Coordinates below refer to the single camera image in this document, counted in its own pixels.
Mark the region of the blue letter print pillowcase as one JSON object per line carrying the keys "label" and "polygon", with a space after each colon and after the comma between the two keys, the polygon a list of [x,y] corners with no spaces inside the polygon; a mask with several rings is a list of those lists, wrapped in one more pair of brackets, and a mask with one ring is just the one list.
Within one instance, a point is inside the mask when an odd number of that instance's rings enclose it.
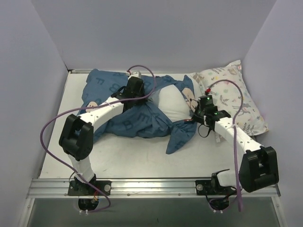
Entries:
{"label": "blue letter print pillowcase", "polygon": [[[91,107],[105,102],[111,94],[127,84],[127,79],[128,77],[124,73],[92,70],[86,79],[86,86],[82,93],[83,106],[87,109],[79,111],[79,114],[90,112]],[[172,154],[189,142],[196,133],[197,123],[191,121],[191,118],[196,107],[194,99],[196,98],[197,83],[188,75],[177,79],[170,75],[157,76],[154,79],[151,76],[143,75],[142,80],[146,94],[151,89],[155,89],[148,101],[132,107],[96,129],[93,141],[97,142],[105,133],[146,139],[170,135],[166,154]],[[189,88],[194,93],[195,98],[190,99],[192,107],[190,119],[172,122],[158,108],[159,92],[169,85],[175,85],[180,91]]]}

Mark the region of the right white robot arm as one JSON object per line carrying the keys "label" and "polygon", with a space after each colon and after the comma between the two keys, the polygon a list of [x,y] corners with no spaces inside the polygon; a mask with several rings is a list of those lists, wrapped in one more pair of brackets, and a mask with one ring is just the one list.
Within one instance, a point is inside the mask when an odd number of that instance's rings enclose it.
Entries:
{"label": "right white robot arm", "polygon": [[221,193],[226,188],[254,192],[279,182],[276,151],[264,147],[236,126],[224,110],[219,111],[211,95],[199,98],[193,120],[223,137],[234,149],[234,169],[212,174],[210,188]]}

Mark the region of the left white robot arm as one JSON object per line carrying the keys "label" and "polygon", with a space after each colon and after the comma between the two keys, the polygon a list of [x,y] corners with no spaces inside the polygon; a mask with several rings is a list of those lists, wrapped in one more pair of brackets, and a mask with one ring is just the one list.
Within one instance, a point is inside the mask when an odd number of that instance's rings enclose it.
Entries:
{"label": "left white robot arm", "polygon": [[92,194],[96,188],[93,181],[96,177],[89,159],[94,132],[112,118],[146,100],[141,75],[135,73],[128,78],[125,87],[121,87],[105,102],[97,105],[95,110],[78,116],[71,114],[66,118],[59,145],[70,158],[76,178],[80,181],[79,189],[84,194]]}

